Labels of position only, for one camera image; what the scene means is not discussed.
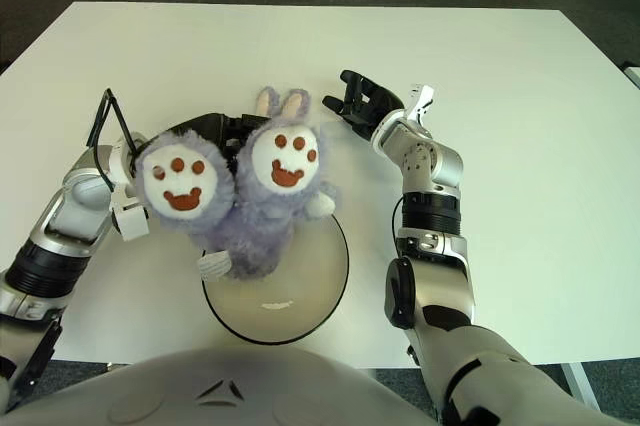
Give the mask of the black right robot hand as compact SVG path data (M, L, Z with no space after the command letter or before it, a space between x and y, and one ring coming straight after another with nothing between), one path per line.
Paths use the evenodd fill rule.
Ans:
M325 96L322 104L366 141L371 140L388 114L404 110L404 104L394 93L355 71L343 70L340 79L346 84L344 98Z

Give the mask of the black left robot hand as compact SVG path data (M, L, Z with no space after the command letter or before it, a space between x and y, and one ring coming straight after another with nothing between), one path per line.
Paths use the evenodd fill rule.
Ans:
M229 170L235 175L238 152L246 144L249 135L267 121L267 117L252 114L233 118L221 113L207 113L178 124L170 128L170 131L178 135L194 131L215 144L226 159Z

